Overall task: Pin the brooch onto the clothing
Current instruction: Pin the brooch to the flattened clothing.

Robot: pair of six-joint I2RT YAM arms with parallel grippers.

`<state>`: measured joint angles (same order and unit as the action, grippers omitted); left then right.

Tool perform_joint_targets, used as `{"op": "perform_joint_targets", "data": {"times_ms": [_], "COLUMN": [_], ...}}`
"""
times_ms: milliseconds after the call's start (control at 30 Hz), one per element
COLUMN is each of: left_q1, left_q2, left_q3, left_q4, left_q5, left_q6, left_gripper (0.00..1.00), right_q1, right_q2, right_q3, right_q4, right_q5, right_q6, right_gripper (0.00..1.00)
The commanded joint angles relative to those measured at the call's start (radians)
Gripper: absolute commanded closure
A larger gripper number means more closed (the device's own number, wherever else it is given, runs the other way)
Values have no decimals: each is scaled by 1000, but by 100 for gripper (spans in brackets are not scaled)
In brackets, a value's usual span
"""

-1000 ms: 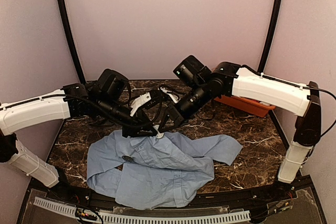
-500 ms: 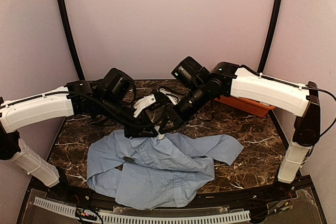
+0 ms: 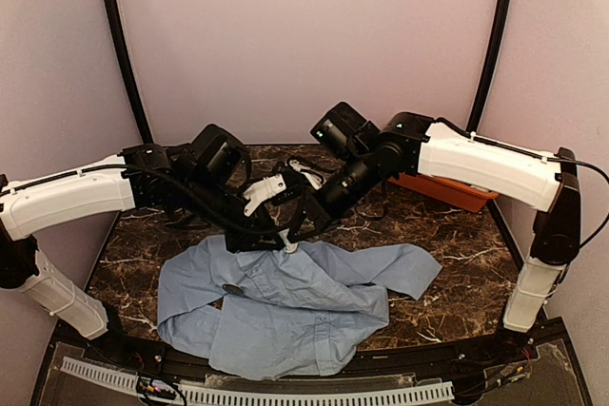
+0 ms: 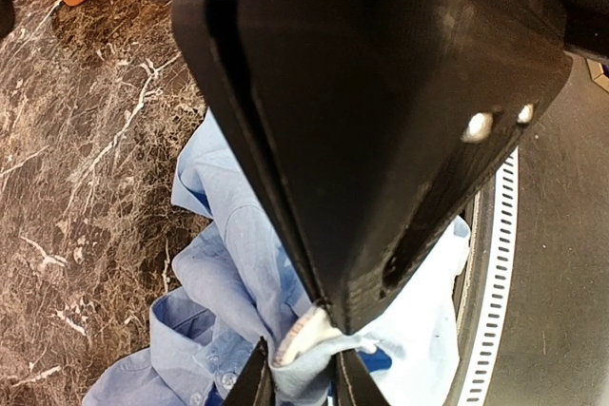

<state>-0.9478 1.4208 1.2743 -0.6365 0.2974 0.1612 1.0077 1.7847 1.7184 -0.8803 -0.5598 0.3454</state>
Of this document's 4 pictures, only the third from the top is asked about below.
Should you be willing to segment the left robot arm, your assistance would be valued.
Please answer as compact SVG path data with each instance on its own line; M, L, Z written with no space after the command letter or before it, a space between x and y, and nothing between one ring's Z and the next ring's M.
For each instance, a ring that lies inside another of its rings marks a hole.
M238 187L229 180L239 166L252 172L246 146L216 125L190 143L142 144L93 164L28 181L1 180L1 287L37 301L66 322L114 364L134 356L133 341L113 328L110 310L59 271L34 235L85 217L159 207L186 210L228 234L231 251L280 242L279 227L257 210L286 189L281 174Z

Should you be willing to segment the round white brooch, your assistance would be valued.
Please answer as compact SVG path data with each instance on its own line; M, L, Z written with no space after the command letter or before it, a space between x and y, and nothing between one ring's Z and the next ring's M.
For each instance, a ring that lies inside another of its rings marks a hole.
M295 253L298 248L299 248L299 243L298 242L291 242L289 240L289 230L283 230L279 233L283 243L284 243L284 248L283 250L285 251L286 254L292 254Z

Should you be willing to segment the light blue button shirt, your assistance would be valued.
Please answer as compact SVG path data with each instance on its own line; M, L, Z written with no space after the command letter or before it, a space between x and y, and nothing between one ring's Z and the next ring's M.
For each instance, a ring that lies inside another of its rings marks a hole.
M157 332L168 344L234 330L289 334L329 317L355 330L358 345L389 322L390 292L419 299L441 271L412 244L349 252L328 242L301 242L295 253L233 254L210 236L166 261L158 286Z

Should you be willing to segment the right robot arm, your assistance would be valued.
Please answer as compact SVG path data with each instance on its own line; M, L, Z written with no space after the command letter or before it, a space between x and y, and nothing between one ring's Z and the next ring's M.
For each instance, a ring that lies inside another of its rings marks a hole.
M307 238L300 230L305 221L312 223L312 234L322 234L373 188L402 174L473 184L536 210L534 240L505 305L503 327L485 343L496 362L519 351L521 333L532 328L582 247L578 163L571 150L524 149L411 112L378 128L345 102L332 107L311 134L344 164L319 189L304 192L303 211L288 233L293 242Z

